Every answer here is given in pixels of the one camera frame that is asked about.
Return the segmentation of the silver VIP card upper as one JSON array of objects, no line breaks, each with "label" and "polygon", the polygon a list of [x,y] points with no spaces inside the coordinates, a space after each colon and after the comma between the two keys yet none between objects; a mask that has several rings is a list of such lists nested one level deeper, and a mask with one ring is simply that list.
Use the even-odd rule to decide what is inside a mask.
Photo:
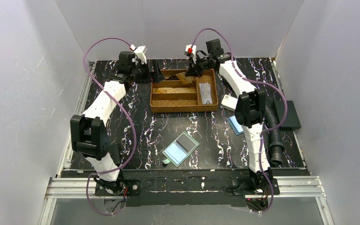
[{"label": "silver VIP card upper", "polygon": [[200,93],[202,95],[210,95],[211,94],[211,85],[210,83],[204,82],[199,83]]}]

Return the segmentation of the silver VIP card lower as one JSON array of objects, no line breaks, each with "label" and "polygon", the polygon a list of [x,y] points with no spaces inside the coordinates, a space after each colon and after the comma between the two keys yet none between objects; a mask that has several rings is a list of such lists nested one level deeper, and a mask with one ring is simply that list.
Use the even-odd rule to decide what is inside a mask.
[{"label": "silver VIP card lower", "polygon": [[210,91],[202,91],[201,92],[201,100],[203,105],[213,104],[211,92]]}]

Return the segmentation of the orange VIP credit card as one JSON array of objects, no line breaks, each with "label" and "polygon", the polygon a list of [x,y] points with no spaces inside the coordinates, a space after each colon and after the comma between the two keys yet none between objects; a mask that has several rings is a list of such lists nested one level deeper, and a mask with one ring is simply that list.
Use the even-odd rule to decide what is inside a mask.
[{"label": "orange VIP credit card", "polygon": [[186,76],[185,72],[177,73],[176,77],[181,81],[183,85],[188,85],[193,82],[190,76]]}]

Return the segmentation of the aluminium frame rail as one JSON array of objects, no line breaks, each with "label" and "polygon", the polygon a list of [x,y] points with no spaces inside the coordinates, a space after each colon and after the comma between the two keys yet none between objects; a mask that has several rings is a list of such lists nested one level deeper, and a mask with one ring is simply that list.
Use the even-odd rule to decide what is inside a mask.
[{"label": "aluminium frame rail", "polygon": [[[89,162],[73,153],[60,178],[47,191],[44,225],[328,225],[332,224],[318,176],[309,174],[292,131],[283,133],[283,164],[271,208],[264,214],[256,196],[226,191],[235,178],[248,175],[249,152],[243,136],[227,122],[233,115],[215,112],[163,113],[150,110],[150,85],[135,85],[122,99],[137,133],[137,150],[123,170],[126,179],[140,182],[140,195],[131,196],[119,211],[118,198],[94,194]],[[179,166],[163,165],[163,150],[182,132],[199,147]]]}]

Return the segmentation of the green card holder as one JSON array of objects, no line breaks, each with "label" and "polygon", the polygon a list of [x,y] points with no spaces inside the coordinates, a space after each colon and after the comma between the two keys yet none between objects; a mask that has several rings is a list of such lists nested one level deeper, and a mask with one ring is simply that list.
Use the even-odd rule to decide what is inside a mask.
[{"label": "green card holder", "polygon": [[190,137],[197,144],[197,146],[191,152],[186,152],[179,144],[176,143],[176,139],[178,138],[177,137],[162,152],[162,154],[165,156],[165,159],[163,160],[163,165],[164,166],[172,163],[176,167],[179,167],[199,147],[199,145],[200,145],[199,142],[197,142],[187,132],[182,132],[181,134],[188,135],[188,137]]}]

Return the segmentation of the tan cards in tray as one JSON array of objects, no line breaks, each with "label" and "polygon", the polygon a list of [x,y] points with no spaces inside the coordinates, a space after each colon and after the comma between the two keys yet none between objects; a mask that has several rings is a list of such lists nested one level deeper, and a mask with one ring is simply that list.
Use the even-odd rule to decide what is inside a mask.
[{"label": "tan cards in tray", "polygon": [[155,93],[159,94],[195,94],[195,88],[155,88]]}]

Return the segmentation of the white card on table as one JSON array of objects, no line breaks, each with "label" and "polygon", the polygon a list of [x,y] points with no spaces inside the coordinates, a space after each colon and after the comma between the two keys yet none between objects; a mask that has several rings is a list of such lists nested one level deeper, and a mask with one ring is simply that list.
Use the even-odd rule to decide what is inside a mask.
[{"label": "white card on table", "polygon": [[232,112],[235,111],[238,99],[230,95],[224,95],[221,101],[221,106],[224,109],[228,109]]}]

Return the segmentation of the silver vip card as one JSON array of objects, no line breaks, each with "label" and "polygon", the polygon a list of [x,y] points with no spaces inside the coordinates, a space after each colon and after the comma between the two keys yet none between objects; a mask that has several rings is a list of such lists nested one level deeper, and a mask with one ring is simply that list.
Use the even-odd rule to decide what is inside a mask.
[{"label": "silver vip card", "polygon": [[213,104],[211,92],[210,91],[202,91],[201,92],[201,100],[203,105]]},{"label": "silver vip card", "polygon": [[199,83],[200,93],[202,95],[210,95],[211,94],[211,85],[210,83],[204,82]]}]

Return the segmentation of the blue card holder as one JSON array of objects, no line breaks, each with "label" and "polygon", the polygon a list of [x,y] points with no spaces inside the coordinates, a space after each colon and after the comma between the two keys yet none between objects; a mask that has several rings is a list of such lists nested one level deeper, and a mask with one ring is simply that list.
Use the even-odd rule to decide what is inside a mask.
[{"label": "blue card holder", "polygon": [[236,135],[241,135],[244,133],[244,130],[243,130],[241,124],[238,123],[235,116],[231,116],[231,117],[227,118],[227,121]]}]

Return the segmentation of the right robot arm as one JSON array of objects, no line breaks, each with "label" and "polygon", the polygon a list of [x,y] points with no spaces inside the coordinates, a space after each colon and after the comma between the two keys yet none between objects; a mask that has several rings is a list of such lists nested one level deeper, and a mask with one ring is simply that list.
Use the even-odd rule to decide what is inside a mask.
[{"label": "right robot arm", "polygon": [[266,105],[265,89],[256,88],[257,81],[247,79],[238,67],[230,52],[224,52],[219,39],[207,42],[208,53],[199,57],[196,45],[185,48],[189,57],[187,76],[202,76],[202,73],[214,67],[231,86],[238,97],[235,118],[241,125],[249,149],[249,169],[254,174],[264,174],[270,169],[263,145],[263,116]]}]

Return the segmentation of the grey card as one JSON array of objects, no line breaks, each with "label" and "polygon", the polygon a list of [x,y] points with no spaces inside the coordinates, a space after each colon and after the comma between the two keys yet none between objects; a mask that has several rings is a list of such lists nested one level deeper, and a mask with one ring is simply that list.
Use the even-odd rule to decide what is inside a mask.
[{"label": "grey card", "polygon": [[181,134],[177,139],[176,143],[179,144],[186,152],[191,152],[197,144],[186,134]]}]

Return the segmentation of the black flat box rear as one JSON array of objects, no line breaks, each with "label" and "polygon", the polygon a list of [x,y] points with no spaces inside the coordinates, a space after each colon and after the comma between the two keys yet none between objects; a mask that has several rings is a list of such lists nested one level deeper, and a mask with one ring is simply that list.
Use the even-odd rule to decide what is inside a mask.
[{"label": "black flat box rear", "polygon": [[214,69],[215,71],[218,71],[221,64],[224,64],[227,61],[232,61],[232,56],[228,54],[221,54],[218,56],[211,56],[208,59],[208,68]]}]

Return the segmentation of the woven brown organizer tray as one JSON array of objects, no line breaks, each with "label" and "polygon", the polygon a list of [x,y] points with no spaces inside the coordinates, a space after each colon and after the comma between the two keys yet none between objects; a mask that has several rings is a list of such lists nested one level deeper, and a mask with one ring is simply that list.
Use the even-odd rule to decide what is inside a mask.
[{"label": "woven brown organizer tray", "polygon": [[[185,69],[162,70],[165,80],[151,85],[150,108],[153,113],[193,113],[213,112],[218,109],[218,94],[216,88],[216,74],[208,69],[201,77],[191,77],[192,83],[183,85],[176,77],[177,73],[186,72]],[[210,83],[213,104],[203,105],[199,83]],[[159,94],[155,88],[195,88],[195,94]]]}]

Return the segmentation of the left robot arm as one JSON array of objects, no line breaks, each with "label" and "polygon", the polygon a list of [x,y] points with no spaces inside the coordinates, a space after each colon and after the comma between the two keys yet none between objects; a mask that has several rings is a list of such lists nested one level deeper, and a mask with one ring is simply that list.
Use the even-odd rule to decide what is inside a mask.
[{"label": "left robot arm", "polygon": [[120,52],[113,68],[106,72],[107,80],[98,97],[81,115],[73,115],[70,120],[73,151],[82,154],[104,181],[116,181],[120,173],[120,149],[110,144],[105,127],[117,102],[134,83],[164,80],[156,60],[152,60],[153,69],[150,70],[146,51],[146,46],[142,45]]}]

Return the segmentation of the black box right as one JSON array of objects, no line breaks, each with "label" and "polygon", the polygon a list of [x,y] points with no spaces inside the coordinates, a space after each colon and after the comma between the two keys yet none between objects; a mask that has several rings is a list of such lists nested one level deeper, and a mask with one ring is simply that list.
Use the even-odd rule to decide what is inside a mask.
[{"label": "black box right", "polygon": [[[273,102],[274,112],[280,122],[285,114],[285,105],[281,100]],[[280,126],[281,130],[296,130],[301,128],[301,123],[293,101],[287,100],[287,114],[284,123]]]}]

